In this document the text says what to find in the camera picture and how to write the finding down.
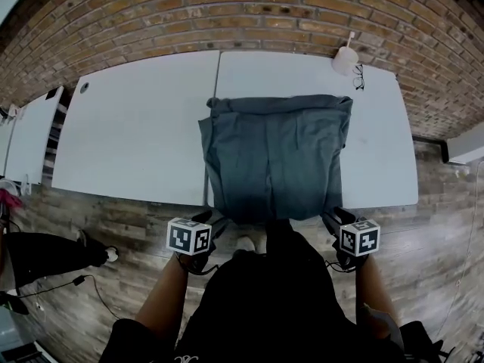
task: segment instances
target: person's right arm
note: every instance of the person's right arm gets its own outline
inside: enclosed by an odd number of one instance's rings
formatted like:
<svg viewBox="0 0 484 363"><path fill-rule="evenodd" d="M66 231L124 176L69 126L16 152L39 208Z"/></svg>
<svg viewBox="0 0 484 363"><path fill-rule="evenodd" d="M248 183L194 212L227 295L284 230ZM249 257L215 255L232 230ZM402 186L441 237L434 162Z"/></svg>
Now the person's right arm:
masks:
<svg viewBox="0 0 484 363"><path fill-rule="evenodd" d="M392 299L386 292L377 263L372 255L369 255L363 266L356 271L356 323L376 338L384 339L389 335L388 327L382 321L378 321L364 310L362 311L361 308L365 304L377 311L388 313L399 325L398 314Z"/></svg>
<svg viewBox="0 0 484 363"><path fill-rule="evenodd" d="M181 256L188 264L190 256ZM100 363L172 360L182 322L188 272L174 254L135 320L118 320L101 356Z"/></svg>

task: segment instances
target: paper cup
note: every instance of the paper cup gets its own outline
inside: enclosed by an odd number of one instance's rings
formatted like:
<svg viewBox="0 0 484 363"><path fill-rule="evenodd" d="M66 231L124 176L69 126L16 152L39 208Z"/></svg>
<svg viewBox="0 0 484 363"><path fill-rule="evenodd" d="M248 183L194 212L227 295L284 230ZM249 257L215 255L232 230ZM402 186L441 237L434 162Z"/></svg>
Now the paper cup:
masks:
<svg viewBox="0 0 484 363"><path fill-rule="evenodd" d="M338 50L336 57L331 61L334 71L348 76L353 67L358 63L358 54L352 48L342 47Z"/></svg>

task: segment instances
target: human arm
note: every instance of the human arm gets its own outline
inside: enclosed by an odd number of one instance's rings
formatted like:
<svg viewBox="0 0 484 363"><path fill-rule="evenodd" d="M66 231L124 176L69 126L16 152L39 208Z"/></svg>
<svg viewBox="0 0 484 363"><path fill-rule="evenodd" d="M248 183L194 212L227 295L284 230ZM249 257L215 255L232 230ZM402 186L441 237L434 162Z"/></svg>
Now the human arm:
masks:
<svg viewBox="0 0 484 363"><path fill-rule="evenodd" d="M181 261L187 263L190 258L181 256ZM182 268L174 254L135 317L137 322L151 330L159 340L163 340L166 346L174 347L178 337L187 282L188 272Z"/></svg>
<svg viewBox="0 0 484 363"><path fill-rule="evenodd" d="M384 322L376 320L368 312L361 310L365 304L377 311L388 313L399 325L398 314L392 299L386 292L377 262L372 255L369 255L366 262L356 271L356 322L377 339L387 337L389 328Z"/></svg>

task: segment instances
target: wooden floor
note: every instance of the wooden floor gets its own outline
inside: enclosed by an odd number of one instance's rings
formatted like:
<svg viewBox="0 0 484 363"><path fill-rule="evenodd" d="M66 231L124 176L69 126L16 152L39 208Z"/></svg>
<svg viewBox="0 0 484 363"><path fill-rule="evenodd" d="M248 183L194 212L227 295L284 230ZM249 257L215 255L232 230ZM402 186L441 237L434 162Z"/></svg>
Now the wooden floor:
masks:
<svg viewBox="0 0 484 363"><path fill-rule="evenodd" d="M415 152L418 205L361 213L382 225L377 259L402 322L421 320L434 341L443 338L447 350L457 347L449 361L467 361L479 348L484 332L484 169L477 184L481 196L473 219L477 164L444 165L439 148L429 144L416 143ZM96 276L109 307L120 317L132 318L170 256L164 246L166 222L175 216L189 218L200 211L200 207L119 200L42 187L35 189L15 220L26 231L72 239L77 228L84 228L93 237L117 246L118 262L87 272ZM334 258L331 237L318 219L297 222L295 226L325 257ZM211 262L229 259L238 235L256 237L261 233L261 227L231 226L219 239ZM23 292L53 287L79 274L48 278L23 288ZM340 304L353 319L354 275L332 275ZM185 321L196 309L206 281L190 277ZM26 300L32 312L27 319L29 327L52 355L65 362L98 360L115 319L102 306L92 279L79 287L69 286ZM36 300L45 311L36 309Z"/></svg>

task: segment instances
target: cable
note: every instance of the cable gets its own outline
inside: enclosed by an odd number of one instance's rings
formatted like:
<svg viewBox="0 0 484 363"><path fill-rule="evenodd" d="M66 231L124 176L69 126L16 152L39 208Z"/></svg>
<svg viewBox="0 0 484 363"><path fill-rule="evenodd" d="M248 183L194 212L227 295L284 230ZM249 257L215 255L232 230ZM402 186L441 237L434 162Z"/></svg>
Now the cable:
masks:
<svg viewBox="0 0 484 363"><path fill-rule="evenodd" d="M99 300L102 302L102 304L106 307L106 309L109 311L110 314L112 314L115 318L117 318L118 320L120 320L120 318L118 316L116 316L113 311L111 311L111 309L109 308L109 306L107 306L107 304L104 302L104 300L102 299L100 293L99 293L99 290L98 290L98 285L96 284L96 278L95 276L93 275L80 275L79 277L77 278L74 278L71 282L68 282L66 284L62 284L62 285L59 285L58 287L52 287L51 289L47 289L47 290L41 290L40 292L36 292L36 293L31 293L31 294L26 294L25 296L18 296L17 298L19 299L25 299L27 297L31 297L31 296L37 296L38 294L42 294L42 293L47 293L47 292L51 292L53 290L56 290L60 287L66 287L67 285L71 285L71 284L74 284L74 286L78 286L80 284L82 284L84 281L85 281L85 278L86 277L92 277L92 280L94 282L94 288L96 289L96 293L98 294L98 297L99 297Z"/></svg>
<svg viewBox="0 0 484 363"><path fill-rule="evenodd" d="M476 191L475 191L476 196L475 196L475 200L474 200L474 213L473 213L473 217L472 217L472 225L470 226L469 243L467 244L467 255L466 255L466 259L464 261L464 267L463 267L463 270L462 270L462 276L461 276L461 279L459 280L460 282L462 282L462 280L464 279L464 276L466 274L467 260L469 259L469 250L470 250L470 243L471 243L471 240L472 240L472 232L474 230L474 222L476 221L477 197L479 196L478 195L478 192L477 192L477 185L479 184L479 170L481 169L481 164L482 163L484 163L484 161L481 161L481 162L479 162L479 164L477 164L477 171L476 171ZM451 304L451 306L448 309L447 316L445 316L445 320L442 323L442 326L440 327L439 332L437 332L437 337L439 337L440 332L442 332L442 329L444 328L444 325L447 322L449 315L451 314L451 310L454 307L455 299L457 298L457 295L459 294L459 291L460 290L461 290L461 284L458 285L457 290L455 291L454 299L452 300L452 304Z"/></svg>
<svg viewBox="0 0 484 363"><path fill-rule="evenodd" d="M99 293L99 290L98 290L98 285L96 284L96 278L95 278L95 276L93 276L93 275L83 275L82 277L92 277L92 280L94 282L94 288L96 289L96 293L98 294L99 300L103 303L103 305L106 307L106 309L109 311L110 314L112 314L115 318L117 318L118 320L120 320L121 318L119 318L118 316L116 316L113 313L113 311L110 310L109 306L107 306L107 304L102 299L102 297L101 297L101 295Z"/></svg>
<svg viewBox="0 0 484 363"><path fill-rule="evenodd" d="M215 269L219 269L219 266L218 265L215 265L213 266L212 268L210 268L209 270L206 270L206 271L195 271L193 270L192 268L189 268L188 266L186 266L186 264L184 264L182 262L182 260L180 259L180 254L178 252L175 252L175 255L176 255L176 259L178 260L178 263L180 264L181 268L185 271L187 271L188 273L191 273L193 275L208 275L211 271L214 271Z"/></svg>
<svg viewBox="0 0 484 363"><path fill-rule="evenodd" d="M17 298L19 299L25 299L27 297L32 297L32 296L37 296L38 294L41 294L41 293L47 293L47 292L50 292L51 290L55 290L55 289L58 289L60 287L66 287L67 285L71 285L71 284L74 284L74 281L71 281L71 282L68 282L67 284L62 284L62 285L59 285L58 287L52 287L51 289L47 289L47 290L41 290L40 292L37 292L37 293L31 293L31 294L26 294L25 296L18 296Z"/></svg>
<svg viewBox="0 0 484 363"><path fill-rule="evenodd" d="M355 268L350 268L348 270L343 269L343 267L341 266L341 264L339 262L328 262L326 260L325 260L325 262L326 262L327 268L331 267L334 271L337 271L338 273L353 273L355 271ZM341 270L334 268L333 265L338 266L339 268L341 268Z"/></svg>
<svg viewBox="0 0 484 363"><path fill-rule="evenodd" d="M10 222L12 225L17 226L17 228L18 228L18 232L19 232L19 233L21 233L21 232L22 232L22 229L20 228L20 226L19 226L17 223L15 223L14 221L11 221L10 219L9 219L8 221L9 221L9 222Z"/></svg>

